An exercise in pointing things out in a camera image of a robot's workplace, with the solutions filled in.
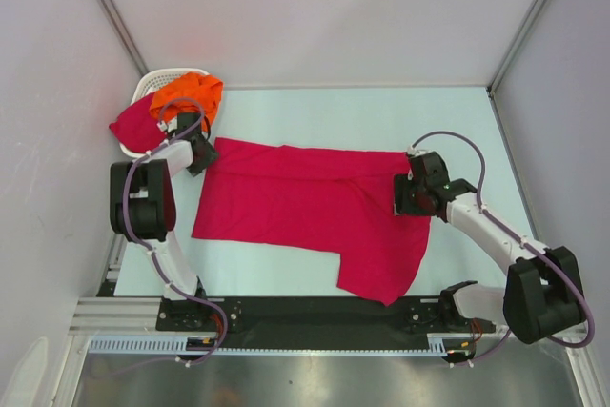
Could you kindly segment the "orange t shirt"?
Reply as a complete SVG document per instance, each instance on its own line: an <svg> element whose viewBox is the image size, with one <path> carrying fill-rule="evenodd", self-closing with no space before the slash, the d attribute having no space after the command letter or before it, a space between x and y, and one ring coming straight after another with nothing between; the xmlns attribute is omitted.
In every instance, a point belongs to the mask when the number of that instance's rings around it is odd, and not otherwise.
<svg viewBox="0 0 610 407"><path fill-rule="evenodd" d="M168 124L183 112L200 114L202 109L207 118L201 123L202 130L208 132L218 114L223 90L224 83L215 76L187 72L154 93L149 114Z"/></svg>

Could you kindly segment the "pink t shirt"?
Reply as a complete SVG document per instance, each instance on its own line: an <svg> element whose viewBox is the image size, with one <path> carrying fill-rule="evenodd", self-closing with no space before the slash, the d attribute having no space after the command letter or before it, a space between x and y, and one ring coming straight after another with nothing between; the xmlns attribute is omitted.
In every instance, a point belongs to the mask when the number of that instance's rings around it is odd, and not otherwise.
<svg viewBox="0 0 610 407"><path fill-rule="evenodd" d="M149 112L153 96L150 93L136 100L109 125L119 146L131 157L153 150L166 138Z"/></svg>
<svg viewBox="0 0 610 407"><path fill-rule="evenodd" d="M431 220L397 215L405 153L268 146L219 137L195 239L338 254L338 288L389 306L414 283Z"/></svg>

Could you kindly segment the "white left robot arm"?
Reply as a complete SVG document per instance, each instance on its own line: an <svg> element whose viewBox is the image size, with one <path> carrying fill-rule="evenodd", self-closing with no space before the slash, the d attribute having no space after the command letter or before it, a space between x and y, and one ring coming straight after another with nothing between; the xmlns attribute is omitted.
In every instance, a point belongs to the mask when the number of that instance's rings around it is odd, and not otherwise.
<svg viewBox="0 0 610 407"><path fill-rule="evenodd" d="M110 223L116 234L141 248L157 274L162 297L183 300L177 318L188 329L204 328L211 318L205 290L175 235L177 208L172 179L186 171L198 176L219 157L204 136L165 140L133 161L110 167Z"/></svg>

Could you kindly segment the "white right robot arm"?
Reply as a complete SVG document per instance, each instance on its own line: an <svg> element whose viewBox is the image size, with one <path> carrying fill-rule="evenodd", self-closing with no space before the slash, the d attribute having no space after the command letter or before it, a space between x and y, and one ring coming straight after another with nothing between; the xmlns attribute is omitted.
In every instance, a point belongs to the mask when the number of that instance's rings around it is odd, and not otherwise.
<svg viewBox="0 0 610 407"><path fill-rule="evenodd" d="M439 308L439 319L447 330L461 332L481 318L507 326L526 344L555 339L581 323L595 331L575 256L518 234L468 181L398 174L394 195L396 214L441 219L473 240L506 277L502 287L465 281L444 290L449 302Z"/></svg>

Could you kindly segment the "white perforated laundry basket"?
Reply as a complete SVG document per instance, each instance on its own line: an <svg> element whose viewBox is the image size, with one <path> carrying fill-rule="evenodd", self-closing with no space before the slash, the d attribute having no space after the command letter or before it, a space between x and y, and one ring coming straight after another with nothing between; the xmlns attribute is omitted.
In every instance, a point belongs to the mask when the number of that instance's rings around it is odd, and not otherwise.
<svg viewBox="0 0 610 407"><path fill-rule="evenodd" d="M132 103L136 100L150 94L155 93L163 86L174 81L174 79L184 75L187 72L197 72L204 75L210 75L206 71L201 69L191 68L175 68L175 69L161 69L157 71L151 71L142 77L136 86L134 95L132 97Z"/></svg>

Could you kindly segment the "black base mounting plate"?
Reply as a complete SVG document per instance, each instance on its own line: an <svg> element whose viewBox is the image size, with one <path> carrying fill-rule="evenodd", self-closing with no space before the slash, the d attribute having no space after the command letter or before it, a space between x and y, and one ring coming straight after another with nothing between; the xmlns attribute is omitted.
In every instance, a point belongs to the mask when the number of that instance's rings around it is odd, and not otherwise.
<svg viewBox="0 0 610 407"><path fill-rule="evenodd" d="M270 351L426 350L429 334L491 334L496 326L476 324L452 311L438 296L404 296L390 306L348 296L225 296L209 299L221 313L190 300L160 302L160 332L227 333L221 347Z"/></svg>

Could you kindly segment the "aluminium front frame rail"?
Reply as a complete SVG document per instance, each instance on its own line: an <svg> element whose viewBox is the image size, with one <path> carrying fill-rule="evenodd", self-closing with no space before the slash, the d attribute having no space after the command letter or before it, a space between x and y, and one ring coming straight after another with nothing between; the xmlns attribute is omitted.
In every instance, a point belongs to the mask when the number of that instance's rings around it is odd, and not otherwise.
<svg viewBox="0 0 610 407"><path fill-rule="evenodd" d="M231 334L257 325L313 329L347 325L389 325L412 334L468 331L470 325L446 313L434 296L405 296L389 307L347 296L229 296L213 300L225 313ZM73 331L100 333L211 333L220 313L188 300L158 297L91 297L78 301Z"/></svg>

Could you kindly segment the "aluminium left corner post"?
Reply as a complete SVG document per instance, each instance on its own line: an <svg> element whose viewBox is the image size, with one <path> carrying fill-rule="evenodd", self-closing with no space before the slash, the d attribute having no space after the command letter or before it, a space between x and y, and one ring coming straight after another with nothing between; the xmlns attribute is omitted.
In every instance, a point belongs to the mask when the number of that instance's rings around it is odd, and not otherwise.
<svg viewBox="0 0 610 407"><path fill-rule="evenodd" d="M111 28L118 39L128 59L140 76L149 72L149 67L145 62L135 40L125 22L119 8L114 0L96 0L104 16L108 20Z"/></svg>

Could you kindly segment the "aluminium corner post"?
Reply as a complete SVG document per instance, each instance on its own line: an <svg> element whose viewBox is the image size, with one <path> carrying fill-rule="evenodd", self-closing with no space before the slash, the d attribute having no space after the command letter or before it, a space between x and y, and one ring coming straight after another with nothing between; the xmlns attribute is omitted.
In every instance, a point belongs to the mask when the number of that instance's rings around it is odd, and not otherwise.
<svg viewBox="0 0 610 407"><path fill-rule="evenodd" d="M496 96L498 89L511 69L513 63L518 58L521 49L525 45L528 36L532 32L534 26L537 24L548 2L549 0L531 1L523 18L518 24L517 30L511 39L508 48L502 55L499 64L494 71L489 84L487 85L487 92L491 98Z"/></svg>
<svg viewBox="0 0 610 407"><path fill-rule="evenodd" d="M96 0L104 16L108 20L111 28L118 39L128 59L140 76L149 72L149 67L145 62L135 40L125 22L119 8L114 0Z"/></svg>

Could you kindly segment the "aluminium right corner post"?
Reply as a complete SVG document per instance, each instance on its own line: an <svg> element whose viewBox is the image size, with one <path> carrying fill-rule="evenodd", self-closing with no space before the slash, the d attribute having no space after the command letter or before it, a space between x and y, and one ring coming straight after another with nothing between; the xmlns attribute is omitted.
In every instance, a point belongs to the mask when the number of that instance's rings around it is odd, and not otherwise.
<svg viewBox="0 0 610 407"><path fill-rule="evenodd" d="M502 55L499 64L494 71L489 84L487 85L487 92L491 98L496 96L498 89L511 69L513 63L518 58L521 49L525 45L528 36L532 32L534 26L537 24L548 2L549 0L531 1L523 18L518 24L517 30L511 39L508 48Z"/></svg>

